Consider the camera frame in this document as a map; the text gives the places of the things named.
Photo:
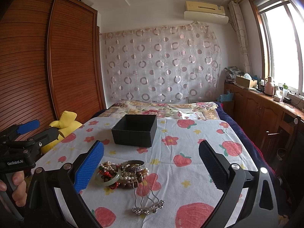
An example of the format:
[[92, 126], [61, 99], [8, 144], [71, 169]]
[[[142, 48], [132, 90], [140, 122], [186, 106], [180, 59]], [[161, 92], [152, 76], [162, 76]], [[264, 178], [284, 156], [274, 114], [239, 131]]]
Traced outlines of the person's left hand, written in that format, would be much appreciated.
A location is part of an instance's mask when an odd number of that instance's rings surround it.
[[24, 171], [15, 172], [12, 176], [12, 183], [17, 187], [12, 194], [12, 199], [18, 207], [25, 206], [27, 193]]

